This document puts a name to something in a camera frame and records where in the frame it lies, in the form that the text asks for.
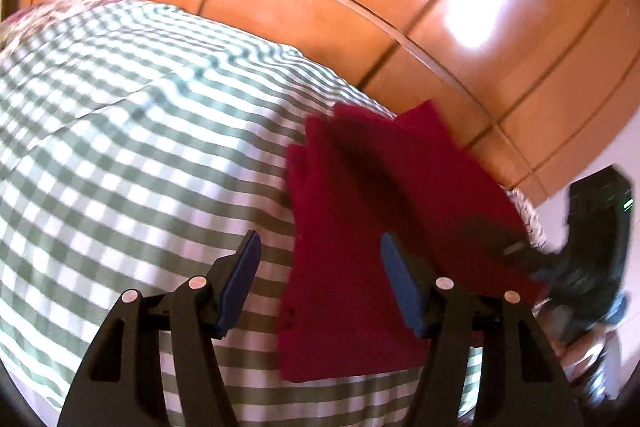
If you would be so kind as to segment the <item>person's right hand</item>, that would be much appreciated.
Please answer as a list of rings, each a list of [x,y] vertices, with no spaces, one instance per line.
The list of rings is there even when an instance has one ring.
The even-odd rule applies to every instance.
[[[605,347],[605,341],[614,333],[612,326],[597,323],[577,339],[567,340],[568,326],[572,318],[573,311],[569,307],[554,307],[549,303],[545,303],[536,315],[537,322],[570,383],[582,377],[596,364]]]

